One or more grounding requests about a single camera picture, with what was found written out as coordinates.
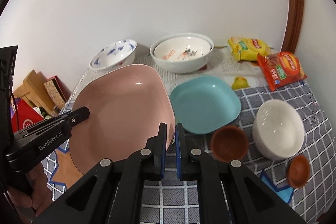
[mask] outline brown clay cup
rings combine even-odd
[[[295,157],[287,169],[287,181],[293,188],[302,188],[310,176],[309,161],[304,155]]]
[[[235,126],[224,126],[212,135],[210,148],[218,160],[242,160],[249,148],[245,133]]]

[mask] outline orange snack bag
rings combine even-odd
[[[279,52],[266,57],[258,54],[257,60],[272,91],[307,78],[299,59],[291,52]]]

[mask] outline blue gripper pad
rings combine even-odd
[[[176,172],[177,172],[177,178],[181,179],[181,149],[180,149],[179,131],[177,130],[177,126],[175,127],[175,145],[176,145]]]
[[[160,177],[161,177],[161,179],[163,179],[164,176],[165,176],[166,146],[167,146],[167,134],[165,134],[165,136],[163,138],[163,144],[162,144],[161,171],[160,171]]]

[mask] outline white bowl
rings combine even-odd
[[[137,43],[131,39],[120,40],[108,45],[98,52],[90,61],[89,67],[92,70],[99,70],[105,73],[131,65],[135,59]]]
[[[197,33],[181,33],[163,37],[150,48],[155,63],[162,69],[188,73],[199,70],[208,63],[213,42]]]
[[[269,100],[259,108],[252,134],[266,158],[284,160],[300,151],[305,128],[294,107],[281,100]]]

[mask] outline stacked bowls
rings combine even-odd
[[[209,37],[198,33],[180,33],[163,37],[150,48],[155,63],[163,70],[188,73],[204,67],[213,50]]]

